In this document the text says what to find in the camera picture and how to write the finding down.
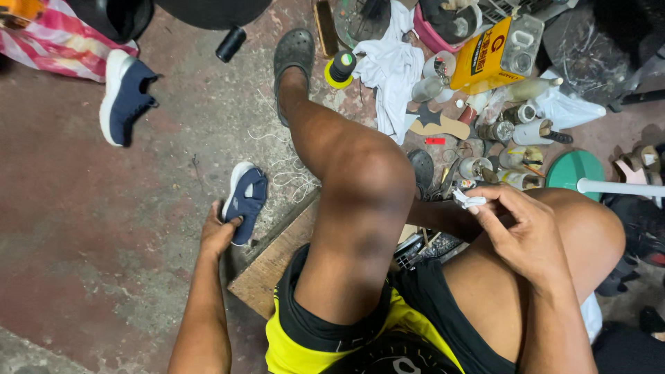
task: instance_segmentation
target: white sole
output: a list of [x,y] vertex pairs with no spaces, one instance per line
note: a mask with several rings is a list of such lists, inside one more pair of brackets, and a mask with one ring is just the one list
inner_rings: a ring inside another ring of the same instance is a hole
[[122,77],[120,76],[122,64],[126,59],[133,59],[122,49],[114,49],[108,54],[106,59],[106,95],[102,100],[102,106],[99,108],[99,122],[102,125],[102,134],[107,142],[113,146],[122,146],[113,141],[111,137],[111,109],[113,103],[120,92]]
[[233,195],[235,195],[235,187],[238,185],[240,178],[242,178],[242,176],[245,175],[246,172],[254,169],[255,167],[256,166],[254,166],[254,164],[252,164],[251,162],[243,161],[240,162],[238,165],[235,165],[235,167],[233,168],[233,172],[231,173],[231,193],[229,193],[229,197],[226,199],[224,207],[221,210],[222,222],[226,222],[226,212],[229,210],[229,206],[231,206],[231,200],[233,199]]

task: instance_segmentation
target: concrete floor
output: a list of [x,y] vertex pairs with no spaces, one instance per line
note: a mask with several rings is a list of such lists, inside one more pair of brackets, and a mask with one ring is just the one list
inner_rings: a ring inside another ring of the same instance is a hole
[[[248,40],[227,65],[213,53],[224,32],[158,9],[139,45],[141,59],[164,74],[151,87],[160,107],[137,123],[129,149],[102,137],[103,85],[19,64],[3,69],[0,374],[166,371],[201,224],[209,204],[227,196],[231,169],[250,160],[269,176],[297,171],[293,160],[280,162],[295,155],[288,141],[247,131],[289,139],[272,108],[273,48],[286,30],[313,28],[309,9],[309,0],[273,3],[245,28]],[[313,100],[371,126],[371,91],[354,83],[334,92],[322,71],[317,59]],[[575,148],[596,154],[610,177],[620,151],[665,140],[660,108],[630,106],[573,129]],[[405,149],[421,144],[410,134]],[[439,173],[449,147],[428,147]],[[564,150],[548,148],[548,159]],[[225,278],[256,254],[300,185],[270,187],[257,244],[233,248]],[[233,372],[264,373],[265,321],[228,293],[225,301]]]

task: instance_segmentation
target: gray crocs clog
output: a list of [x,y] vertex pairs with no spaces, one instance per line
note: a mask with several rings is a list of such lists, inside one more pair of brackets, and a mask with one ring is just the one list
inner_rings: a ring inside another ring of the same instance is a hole
[[275,49],[275,100],[277,107],[277,116],[282,124],[289,127],[287,119],[282,115],[279,109],[279,82],[282,74],[290,67],[299,67],[305,74],[307,80],[307,94],[309,94],[309,79],[312,76],[314,67],[314,38],[312,34],[305,29],[293,29],[288,31]]

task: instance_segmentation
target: white pole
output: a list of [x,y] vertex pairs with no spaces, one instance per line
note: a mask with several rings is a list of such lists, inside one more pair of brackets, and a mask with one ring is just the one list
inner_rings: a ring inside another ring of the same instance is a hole
[[577,181],[577,191],[582,194],[585,192],[606,192],[609,194],[657,196],[665,198],[665,186],[600,182],[598,180],[589,180],[587,178],[582,178]]

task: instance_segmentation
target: black thread spool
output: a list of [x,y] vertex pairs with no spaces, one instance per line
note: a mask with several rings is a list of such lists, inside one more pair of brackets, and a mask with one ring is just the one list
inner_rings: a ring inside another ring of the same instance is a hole
[[217,57],[224,63],[228,63],[233,55],[238,52],[240,46],[242,46],[246,39],[247,33],[245,33],[245,30],[238,26],[234,26],[219,47],[217,47],[215,55],[217,55]]
[[339,51],[325,69],[326,81],[336,89],[343,89],[351,84],[351,73],[356,68],[358,60],[349,50]]

